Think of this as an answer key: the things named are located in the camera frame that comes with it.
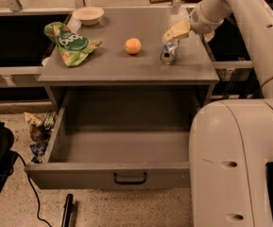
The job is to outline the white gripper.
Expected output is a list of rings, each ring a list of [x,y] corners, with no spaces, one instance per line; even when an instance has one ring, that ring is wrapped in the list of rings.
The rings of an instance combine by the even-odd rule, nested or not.
[[[223,18],[215,9],[198,4],[191,11],[189,21],[180,21],[169,28],[163,34],[162,41],[167,44],[187,38],[192,29],[196,34],[204,34],[204,40],[208,43],[213,39],[214,31],[223,23]]]

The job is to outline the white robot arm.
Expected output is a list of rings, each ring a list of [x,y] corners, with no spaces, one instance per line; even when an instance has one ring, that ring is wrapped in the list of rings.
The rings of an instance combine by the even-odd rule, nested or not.
[[[196,114],[189,161],[194,227],[273,227],[266,166],[273,162],[273,11],[265,0],[202,0],[196,34],[233,15],[261,86],[260,99],[227,99]]]

